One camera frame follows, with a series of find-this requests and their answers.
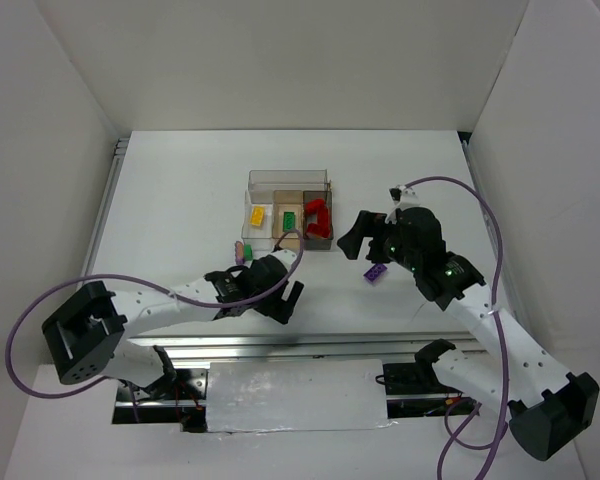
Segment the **red rounded lego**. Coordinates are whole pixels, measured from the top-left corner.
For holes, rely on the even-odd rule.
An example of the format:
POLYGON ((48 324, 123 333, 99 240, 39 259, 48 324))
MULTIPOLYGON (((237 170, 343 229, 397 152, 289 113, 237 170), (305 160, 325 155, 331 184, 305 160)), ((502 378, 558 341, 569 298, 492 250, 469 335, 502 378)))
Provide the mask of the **red rounded lego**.
POLYGON ((322 198, 317 198, 304 205, 304 214, 306 217, 317 216, 325 207, 325 200, 322 198))

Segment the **yellow lego brick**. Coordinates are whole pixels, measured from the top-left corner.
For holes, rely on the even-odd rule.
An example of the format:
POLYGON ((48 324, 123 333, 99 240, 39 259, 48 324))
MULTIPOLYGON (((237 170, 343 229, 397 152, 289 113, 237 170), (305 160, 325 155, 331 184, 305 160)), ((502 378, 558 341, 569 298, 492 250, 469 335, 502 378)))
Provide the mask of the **yellow lego brick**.
POLYGON ((255 228, 261 228, 266 218, 266 208, 261 205, 255 205, 251 209, 249 224, 255 228))

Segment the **green rectangular lego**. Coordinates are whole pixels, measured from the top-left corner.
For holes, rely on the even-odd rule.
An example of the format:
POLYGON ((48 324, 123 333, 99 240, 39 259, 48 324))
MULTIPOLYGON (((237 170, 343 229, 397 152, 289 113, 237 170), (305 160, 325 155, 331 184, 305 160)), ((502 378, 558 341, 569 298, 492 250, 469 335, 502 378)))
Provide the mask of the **green rectangular lego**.
POLYGON ((296 228, 296 214, 293 211, 284 211, 282 217, 282 231, 284 233, 296 228))

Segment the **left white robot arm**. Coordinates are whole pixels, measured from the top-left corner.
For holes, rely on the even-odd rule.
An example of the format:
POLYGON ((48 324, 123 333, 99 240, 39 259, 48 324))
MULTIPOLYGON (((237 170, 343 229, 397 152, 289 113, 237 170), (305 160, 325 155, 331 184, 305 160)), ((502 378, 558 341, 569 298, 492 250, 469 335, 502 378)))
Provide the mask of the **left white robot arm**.
POLYGON ((104 376, 163 397, 180 382, 173 362, 164 348, 139 346, 134 338, 249 310, 285 325, 304 288, 289 280, 297 265, 295 252, 277 248, 250 265, 209 272, 163 291, 113 291, 101 280, 88 282, 42 325, 58 379, 71 386, 104 376))

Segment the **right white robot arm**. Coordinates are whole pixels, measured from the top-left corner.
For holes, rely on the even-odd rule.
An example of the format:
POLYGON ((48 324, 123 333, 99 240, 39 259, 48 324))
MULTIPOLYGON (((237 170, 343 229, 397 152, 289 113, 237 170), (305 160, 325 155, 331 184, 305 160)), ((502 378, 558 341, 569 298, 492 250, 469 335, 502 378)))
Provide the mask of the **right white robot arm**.
POLYGON ((367 260, 408 270, 422 296, 459 321, 499 368, 470 359, 446 340, 418 352, 416 360, 439 383, 503 412, 521 448, 549 460, 592 423, 600 386, 587 372, 574 374, 553 358, 505 308, 497 307, 484 276, 449 251, 438 219, 427 208, 390 214, 362 210, 337 242, 349 260, 364 243, 367 260))

